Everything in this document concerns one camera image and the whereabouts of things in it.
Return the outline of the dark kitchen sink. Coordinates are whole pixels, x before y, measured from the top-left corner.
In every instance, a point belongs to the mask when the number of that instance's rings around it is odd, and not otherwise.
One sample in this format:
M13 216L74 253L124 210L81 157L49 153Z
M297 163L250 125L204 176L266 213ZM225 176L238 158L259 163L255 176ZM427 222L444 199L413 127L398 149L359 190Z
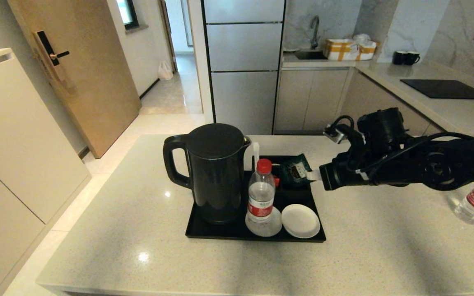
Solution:
M298 60L327 60L328 58L320 51L297 51L295 57Z

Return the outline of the white tall cabinet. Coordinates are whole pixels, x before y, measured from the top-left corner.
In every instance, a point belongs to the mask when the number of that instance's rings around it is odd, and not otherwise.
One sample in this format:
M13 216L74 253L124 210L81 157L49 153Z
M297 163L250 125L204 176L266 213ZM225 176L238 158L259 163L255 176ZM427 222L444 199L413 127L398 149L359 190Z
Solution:
M0 296L90 180L12 49L0 49Z

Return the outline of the black serving tray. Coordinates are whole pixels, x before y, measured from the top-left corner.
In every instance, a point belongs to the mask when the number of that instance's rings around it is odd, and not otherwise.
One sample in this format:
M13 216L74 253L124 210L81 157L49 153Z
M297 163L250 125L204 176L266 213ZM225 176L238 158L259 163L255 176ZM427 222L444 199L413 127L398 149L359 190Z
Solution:
M242 183L242 204L239 208L237 218L227 224L211 224L203 220L199 215L198 207L195 202L192 207L191 215L186 228L186 236L189 238L204 239L226 239L226 240L245 240L245 241L272 241L272 242L297 242L297 243L322 243L326 241L321 220L318 217L321 229L318 234L312 238L301 239L288 234L282 226L281 231L272 237L259 237L253 234L245 225L245 216L248 210L248 187L252 171L245 171ZM311 192L310 185L306 184L302 187L288 187L280 184L275 189L273 207L276 207L280 213L291 204L301 204L311 208L318 214L316 203Z

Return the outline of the chrome kitchen faucet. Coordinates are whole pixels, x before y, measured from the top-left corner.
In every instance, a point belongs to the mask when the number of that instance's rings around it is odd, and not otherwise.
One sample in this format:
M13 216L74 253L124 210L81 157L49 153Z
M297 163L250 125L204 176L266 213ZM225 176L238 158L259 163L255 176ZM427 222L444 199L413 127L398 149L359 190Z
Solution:
M318 15L315 15L310 24L310 28L312 29L312 37L310 39L311 50L315 50L318 47L318 42L320 39L320 36L318 36L319 24L320 17Z

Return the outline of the dark green tea packet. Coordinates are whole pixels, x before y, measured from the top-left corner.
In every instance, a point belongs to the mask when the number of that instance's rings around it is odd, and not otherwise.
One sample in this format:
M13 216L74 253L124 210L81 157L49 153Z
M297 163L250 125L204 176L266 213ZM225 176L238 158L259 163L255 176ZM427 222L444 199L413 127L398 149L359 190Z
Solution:
M288 187L301 187L313 181L308 179L308 173L312 172L304 153L291 157L279 165L279 179L281 184Z

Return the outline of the black electric kettle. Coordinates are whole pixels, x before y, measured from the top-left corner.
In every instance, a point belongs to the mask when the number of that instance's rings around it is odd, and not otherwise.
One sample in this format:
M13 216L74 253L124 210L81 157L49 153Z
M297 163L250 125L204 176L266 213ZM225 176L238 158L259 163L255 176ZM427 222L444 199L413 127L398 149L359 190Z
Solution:
M244 154L251 140L235 126L212 123L168 137L163 161L169 179L193 193L203 220L227 224L239 215Z

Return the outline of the beige kitchen base cabinets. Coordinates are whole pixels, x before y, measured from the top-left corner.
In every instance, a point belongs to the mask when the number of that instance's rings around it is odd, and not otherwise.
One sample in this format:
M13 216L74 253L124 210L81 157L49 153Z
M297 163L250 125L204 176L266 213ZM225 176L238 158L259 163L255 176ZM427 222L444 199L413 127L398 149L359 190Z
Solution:
M413 136L442 132L438 124L404 99L353 67L282 69L275 134L320 134L339 116L358 120L397 107Z

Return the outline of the black induction cooktop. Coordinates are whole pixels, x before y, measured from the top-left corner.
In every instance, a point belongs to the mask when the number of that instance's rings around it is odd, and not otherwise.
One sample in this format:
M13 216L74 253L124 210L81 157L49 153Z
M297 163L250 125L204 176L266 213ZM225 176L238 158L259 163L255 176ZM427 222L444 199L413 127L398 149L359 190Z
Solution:
M455 79L401 79L400 81L431 99L474 100L474 88Z

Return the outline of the black gold door lock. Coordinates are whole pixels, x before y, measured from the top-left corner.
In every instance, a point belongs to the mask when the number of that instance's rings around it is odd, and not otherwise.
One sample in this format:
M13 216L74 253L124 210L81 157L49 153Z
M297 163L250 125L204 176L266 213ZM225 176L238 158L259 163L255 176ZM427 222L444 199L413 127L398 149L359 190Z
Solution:
M56 53L43 30L35 31L33 37L41 51L41 57L43 58L44 64L53 79L60 83L66 81L66 73L60 65L60 59L69 56L70 51Z

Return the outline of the silver refrigerator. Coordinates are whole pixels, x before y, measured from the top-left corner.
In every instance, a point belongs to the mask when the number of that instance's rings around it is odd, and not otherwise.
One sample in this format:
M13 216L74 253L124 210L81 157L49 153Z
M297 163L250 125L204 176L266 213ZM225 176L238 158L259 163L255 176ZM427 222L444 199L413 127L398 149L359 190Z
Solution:
M273 132L286 0L201 0L214 121Z

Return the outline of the light wooden door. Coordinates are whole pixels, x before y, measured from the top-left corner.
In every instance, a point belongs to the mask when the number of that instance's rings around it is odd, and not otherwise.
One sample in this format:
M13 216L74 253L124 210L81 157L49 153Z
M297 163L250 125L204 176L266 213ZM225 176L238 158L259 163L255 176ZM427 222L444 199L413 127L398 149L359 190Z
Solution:
M138 116L139 94L107 0L7 0L35 58L95 158ZM66 81L53 79L33 37L45 31Z

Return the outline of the large yellow taped cardboard box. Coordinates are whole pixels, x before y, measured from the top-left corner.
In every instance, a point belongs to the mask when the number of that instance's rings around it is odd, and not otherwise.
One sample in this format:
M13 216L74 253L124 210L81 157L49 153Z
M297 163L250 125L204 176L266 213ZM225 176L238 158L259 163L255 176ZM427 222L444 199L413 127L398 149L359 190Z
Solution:
M356 60L359 45L353 39L326 39L323 54L328 60Z

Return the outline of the dark framed window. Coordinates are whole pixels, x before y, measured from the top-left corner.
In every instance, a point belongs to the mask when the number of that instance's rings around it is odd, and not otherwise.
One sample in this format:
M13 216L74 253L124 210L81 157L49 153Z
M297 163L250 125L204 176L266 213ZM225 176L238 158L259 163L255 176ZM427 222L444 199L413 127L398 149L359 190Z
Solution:
M133 0L116 0L126 31L139 28L139 21Z

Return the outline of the small yellow taped cardboard box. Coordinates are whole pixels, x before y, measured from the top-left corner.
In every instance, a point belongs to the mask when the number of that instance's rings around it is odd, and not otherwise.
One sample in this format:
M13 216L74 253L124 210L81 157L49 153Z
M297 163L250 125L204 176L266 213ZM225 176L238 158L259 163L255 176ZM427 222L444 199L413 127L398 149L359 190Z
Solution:
M358 53L355 60L372 60L374 53L378 47L378 42L367 40L365 42L357 42Z

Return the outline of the white plastic bag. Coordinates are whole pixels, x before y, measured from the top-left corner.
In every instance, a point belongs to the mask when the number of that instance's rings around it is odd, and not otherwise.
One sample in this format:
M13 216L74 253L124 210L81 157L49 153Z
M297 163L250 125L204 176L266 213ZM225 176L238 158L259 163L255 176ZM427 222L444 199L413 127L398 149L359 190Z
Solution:
M169 81L173 79L174 73L171 64L168 61L162 60L158 67L158 78L161 81Z

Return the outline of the round white coaster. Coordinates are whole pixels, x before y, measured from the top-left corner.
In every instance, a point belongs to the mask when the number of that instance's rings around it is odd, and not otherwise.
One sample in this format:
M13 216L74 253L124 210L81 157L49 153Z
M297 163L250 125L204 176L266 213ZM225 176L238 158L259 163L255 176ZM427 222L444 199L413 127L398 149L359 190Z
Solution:
M286 206L281 212L284 229L293 237L307 239L318 234L321 224L317 214L301 204Z
M259 237L277 235L283 226L281 213L276 207L273 207L271 213L266 217L256 217L247 210L245 225L249 231Z

